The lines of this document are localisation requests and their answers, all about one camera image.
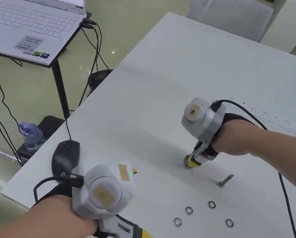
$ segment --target washer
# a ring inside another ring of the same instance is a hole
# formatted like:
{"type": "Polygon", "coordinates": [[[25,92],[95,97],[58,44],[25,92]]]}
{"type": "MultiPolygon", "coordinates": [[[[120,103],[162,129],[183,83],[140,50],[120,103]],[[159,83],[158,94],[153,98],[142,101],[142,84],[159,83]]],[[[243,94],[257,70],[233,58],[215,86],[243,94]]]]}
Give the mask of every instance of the washer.
{"type": "Polygon", "coordinates": [[[233,228],[234,227],[234,222],[231,219],[226,219],[225,224],[228,228],[233,228]]]}
{"type": "Polygon", "coordinates": [[[208,206],[211,208],[211,209],[215,209],[217,207],[217,204],[214,202],[214,201],[209,201],[208,202],[208,206]]]}
{"type": "Polygon", "coordinates": [[[177,228],[182,226],[182,220],[180,218],[176,217],[175,219],[173,219],[173,225],[177,228]]]}
{"type": "Polygon", "coordinates": [[[185,212],[188,216],[192,215],[193,214],[193,209],[192,207],[190,206],[187,206],[186,209],[185,209],[185,212]]]}

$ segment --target white table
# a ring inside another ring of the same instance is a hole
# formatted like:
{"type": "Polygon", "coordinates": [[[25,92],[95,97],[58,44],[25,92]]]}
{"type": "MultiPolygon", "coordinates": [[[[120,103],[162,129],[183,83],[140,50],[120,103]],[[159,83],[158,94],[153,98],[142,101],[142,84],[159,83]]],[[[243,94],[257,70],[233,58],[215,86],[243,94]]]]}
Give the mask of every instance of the white table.
{"type": "MultiPolygon", "coordinates": [[[[296,119],[296,57],[169,13],[69,118],[80,159],[133,162],[138,190],[122,215],[156,238],[292,237],[277,172],[260,159],[220,154],[199,169],[183,168],[196,140],[181,117],[195,96],[242,98],[296,119]],[[218,188],[228,174],[235,177],[218,188]]],[[[52,175],[52,154],[68,138],[63,125],[2,193],[31,207],[33,187],[52,175]]],[[[296,188],[286,186],[296,224],[296,188]]]]}

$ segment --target glossy floor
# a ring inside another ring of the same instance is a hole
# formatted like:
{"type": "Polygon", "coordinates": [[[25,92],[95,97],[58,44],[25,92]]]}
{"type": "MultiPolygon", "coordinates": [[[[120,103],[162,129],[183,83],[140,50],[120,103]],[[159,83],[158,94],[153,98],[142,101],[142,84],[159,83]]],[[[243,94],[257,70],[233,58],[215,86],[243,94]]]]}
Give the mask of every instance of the glossy floor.
{"type": "MultiPolygon", "coordinates": [[[[101,55],[110,68],[134,48],[147,32],[167,12],[187,15],[189,0],[87,0],[86,10],[93,13],[103,32],[101,55]]],[[[87,32],[95,42],[94,32],[87,32]]],[[[77,107],[94,59],[94,49],[79,33],[60,57],[60,65],[70,109],[77,107]]],[[[99,68],[104,69],[102,62],[99,68]]],[[[21,68],[9,59],[0,57],[0,79],[5,102],[18,121],[39,123],[45,116],[63,118],[61,106],[50,69],[24,63],[21,68]]],[[[22,138],[16,124],[1,103],[0,120],[16,147],[22,138]]],[[[0,148],[10,151],[0,135],[0,148]]],[[[0,190],[19,170],[19,165],[0,157],[0,190]]],[[[19,216],[24,210],[0,195],[0,225],[19,216]]]]}

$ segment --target laptop sticker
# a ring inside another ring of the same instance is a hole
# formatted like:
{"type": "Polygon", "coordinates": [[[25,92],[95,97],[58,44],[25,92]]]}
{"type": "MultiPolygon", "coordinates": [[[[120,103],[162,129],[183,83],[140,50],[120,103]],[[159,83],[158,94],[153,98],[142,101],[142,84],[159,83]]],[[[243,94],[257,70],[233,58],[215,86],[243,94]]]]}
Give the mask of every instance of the laptop sticker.
{"type": "Polygon", "coordinates": [[[14,48],[28,53],[33,53],[43,41],[43,39],[37,37],[25,36],[14,48]]]}
{"type": "Polygon", "coordinates": [[[50,56],[50,54],[42,53],[42,55],[40,56],[40,58],[47,59],[49,56],[50,56]]]}
{"type": "Polygon", "coordinates": [[[40,51],[35,51],[35,52],[33,52],[32,55],[33,55],[33,56],[40,57],[40,55],[42,55],[42,52],[40,52],[40,51]]]}

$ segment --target computer mouse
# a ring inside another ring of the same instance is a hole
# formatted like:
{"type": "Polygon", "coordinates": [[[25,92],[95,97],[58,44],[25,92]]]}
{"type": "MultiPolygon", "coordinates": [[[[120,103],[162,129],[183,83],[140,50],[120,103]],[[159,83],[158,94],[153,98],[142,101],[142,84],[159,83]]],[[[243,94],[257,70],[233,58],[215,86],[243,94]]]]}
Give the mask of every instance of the computer mouse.
{"type": "Polygon", "coordinates": [[[61,142],[52,157],[53,176],[64,177],[71,174],[79,163],[80,143],[74,140],[61,142]]]}

